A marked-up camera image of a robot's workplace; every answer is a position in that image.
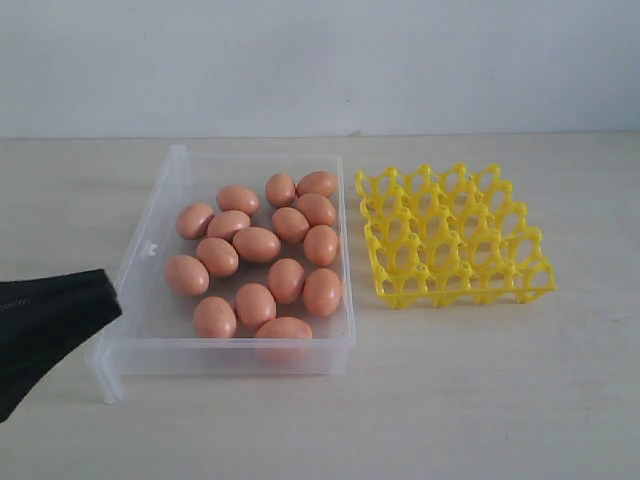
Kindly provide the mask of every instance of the table surface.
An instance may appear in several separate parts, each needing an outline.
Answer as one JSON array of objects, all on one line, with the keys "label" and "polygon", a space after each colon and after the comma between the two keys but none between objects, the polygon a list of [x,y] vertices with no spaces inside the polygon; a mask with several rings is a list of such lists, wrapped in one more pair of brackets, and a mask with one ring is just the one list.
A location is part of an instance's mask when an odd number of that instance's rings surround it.
[{"label": "table surface", "polygon": [[348,373],[125,377],[105,406],[76,351],[0,426],[0,478],[634,478],[640,467],[640,134],[0,141],[0,279],[113,277],[167,148],[499,163],[559,290],[389,310],[348,188]]}]

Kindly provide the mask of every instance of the egg holder cell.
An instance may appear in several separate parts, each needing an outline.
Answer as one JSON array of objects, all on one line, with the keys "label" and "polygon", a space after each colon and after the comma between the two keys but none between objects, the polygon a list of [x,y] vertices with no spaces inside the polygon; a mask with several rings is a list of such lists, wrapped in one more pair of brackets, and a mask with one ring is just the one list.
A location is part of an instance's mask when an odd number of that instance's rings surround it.
[{"label": "egg holder cell", "polygon": [[556,290],[542,231],[527,225],[527,205],[513,201],[499,165],[358,171],[356,190],[376,293],[391,307],[419,298],[435,307],[465,298],[486,305],[509,293],[528,303]]}]

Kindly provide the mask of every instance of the black fabric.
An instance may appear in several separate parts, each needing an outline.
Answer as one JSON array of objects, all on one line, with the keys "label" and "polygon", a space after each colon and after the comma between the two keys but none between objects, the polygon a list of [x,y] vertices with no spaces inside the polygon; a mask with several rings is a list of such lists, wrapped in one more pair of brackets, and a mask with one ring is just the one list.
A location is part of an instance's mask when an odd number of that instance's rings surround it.
[{"label": "black fabric", "polygon": [[0,282],[0,423],[60,360],[121,314],[104,270]]}]

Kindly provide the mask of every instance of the plastic tray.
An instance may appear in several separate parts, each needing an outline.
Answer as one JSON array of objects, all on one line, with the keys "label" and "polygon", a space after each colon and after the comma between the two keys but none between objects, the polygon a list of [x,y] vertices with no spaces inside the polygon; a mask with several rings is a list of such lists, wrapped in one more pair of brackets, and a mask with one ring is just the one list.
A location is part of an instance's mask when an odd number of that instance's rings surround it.
[{"label": "plastic tray", "polygon": [[[246,338],[202,339],[196,336],[192,313],[199,299],[173,294],[162,274],[166,260],[177,253],[195,251],[196,242],[181,239],[175,230],[180,210],[195,200],[215,204],[217,191],[231,184],[253,189],[260,211],[252,224],[271,229],[273,212],[264,200],[264,185],[277,172],[297,181],[315,170],[338,175],[339,188],[331,200],[337,207],[340,255],[331,268],[343,280],[343,301],[329,317],[314,319],[300,302],[278,305],[278,316],[294,315],[309,322],[312,340]],[[150,195],[116,279],[124,314],[103,330],[87,352],[106,403],[124,399],[122,375],[137,374],[332,374],[343,373],[355,341],[355,323],[349,279],[347,223],[342,160],[333,155],[227,155],[199,153],[185,146],[171,147],[164,168]],[[299,260],[307,273],[313,267],[301,246],[283,244],[280,257]],[[230,279],[212,279],[206,295],[231,303],[239,286],[249,281],[265,284],[269,265],[241,265]],[[299,349],[295,362],[268,363],[256,349]]]}]

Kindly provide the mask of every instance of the egg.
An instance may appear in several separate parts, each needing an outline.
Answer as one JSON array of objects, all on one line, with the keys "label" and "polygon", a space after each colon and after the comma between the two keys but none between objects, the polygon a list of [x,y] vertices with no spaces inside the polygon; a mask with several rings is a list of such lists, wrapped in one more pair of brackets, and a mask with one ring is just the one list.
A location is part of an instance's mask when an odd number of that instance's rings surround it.
[{"label": "egg", "polygon": [[333,225],[336,221],[336,209],[331,201],[319,193],[305,193],[296,204],[309,225]]},{"label": "egg", "polygon": [[267,274],[267,285],[279,303],[293,303],[304,285],[304,269],[292,258],[281,258]]},{"label": "egg", "polygon": [[196,258],[214,277],[229,277],[236,273],[240,260],[238,252],[221,238],[205,238],[196,248]]},{"label": "egg", "polygon": [[342,297],[342,284],[338,276],[328,268],[319,268],[307,277],[302,292],[304,305],[312,315],[331,315]]},{"label": "egg", "polygon": [[[312,336],[311,327],[296,317],[278,317],[265,323],[256,332],[256,338],[310,340]],[[298,359],[304,350],[302,347],[261,347],[257,348],[255,353],[258,358],[267,362],[289,363]]]},{"label": "egg", "polygon": [[224,298],[207,297],[196,306],[193,324],[198,336],[231,338],[238,328],[236,314]]},{"label": "egg", "polygon": [[296,198],[296,184],[286,173],[276,173],[267,181],[264,195],[271,206],[286,207]]},{"label": "egg", "polygon": [[298,183],[297,193],[302,196],[306,193],[317,193],[323,197],[330,197],[338,186],[338,177],[331,172],[313,172],[305,176]]},{"label": "egg", "polygon": [[295,208],[279,208],[271,216],[271,224],[276,235],[291,245],[304,240],[309,231],[307,218]]},{"label": "egg", "polygon": [[314,265],[326,267],[333,263],[338,254],[338,234],[327,225],[316,225],[304,238],[304,256]]},{"label": "egg", "polygon": [[231,241],[236,232],[251,226],[249,215],[240,210],[227,210],[209,222],[207,237],[222,238]]},{"label": "egg", "polygon": [[245,326],[257,330],[276,318],[276,301],[267,287],[248,283],[236,292],[236,315]]},{"label": "egg", "polygon": [[233,237],[233,246],[245,260],[253,263],[270,262],[280,253],[280,240],[262,227],[248,227]]},{"label": "egg", "polygon": [[164,276],[171,289],[180,295],[197,297],[209,288],[207,269],[189,255],[171,257],[164,267]]},{"label": "egg", "polygon": [[176,230],[185,240],[197,240],[204,236],[214,215],[215,212],[211,205],[204,202],[192,203],[187,205],[178,215]]},{"label": "egg", "polygon": [[246,187],[230,185],[218,192],[216,197],[218,207],[223,212],[227,210],[240,210],[247,215],[253,215],[260,208],[258,196]]}]

